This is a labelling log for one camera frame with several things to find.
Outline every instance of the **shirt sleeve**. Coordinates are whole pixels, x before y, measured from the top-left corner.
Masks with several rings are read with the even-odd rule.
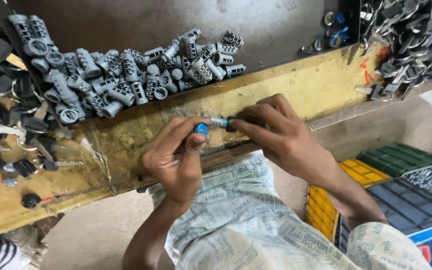
[[[346,256],[363,269],[431,270],[417,246],[390,225],[369,222],[349,234]]]

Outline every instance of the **person's left hand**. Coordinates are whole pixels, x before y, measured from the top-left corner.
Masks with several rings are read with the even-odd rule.
[[[171,119],[142,157],[144,166],[166,189],[166,199],[179,205],[183,213],[201,185],[199,150],[206,136],[192,133],[199,123],[209,125],[210,121],[197,116]]]

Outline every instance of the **hand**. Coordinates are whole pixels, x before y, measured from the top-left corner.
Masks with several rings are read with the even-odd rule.
[[[189,209],[201,185],[199,150],[206,137],[192,133],[199,123],[208,125],[210,121],[197,116],[173,118],[142,157],[144,166],[166,189],[166,199],[180,206],[181,215]]]
[[[230,120],[230,125],[255,141],[264,156],[281,169],[324,189],[338,185],[335,174],[342,171],[333,155],[316,141],[284,95],[262,99],[238,116],[242,120]],[[254,117],[271,130],[243,120]]]

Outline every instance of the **gray floor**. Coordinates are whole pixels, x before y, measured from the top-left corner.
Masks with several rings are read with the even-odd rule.
[[[432,109],[415,97],[318,130],[315,135],[340,161],[393,142],[432,152]],[[281,199],[304,218],[306,183],[275,166],[273,170]],[[152,209],[148,195],[133,191],[67,213],[45,238],[49,252],[41,270],[120,269],[124,249]],[[171,269],[167,255],[161,261],[161,269]]]

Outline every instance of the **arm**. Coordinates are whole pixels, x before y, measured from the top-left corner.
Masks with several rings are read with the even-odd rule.
[[[124,270],[156,269],[169,229],[191,206],[201,185],[199,150],[206,141],[204,135],[191,133],[198,123],[209,121],[174,118],[148,145],[144,166],[167,194],[131,239],[122,261]]]
[[[316,141],[284,95],[262,99],[246,107],[239,117],[242,120],[230,120],[230,125],[255,141],[264,156],[280,168],[326,190],[351,229],[367,222],[386,222],[375,201],[339,168],[333,155]],[[263,120],[270,130],[243,120],[255,118]]]

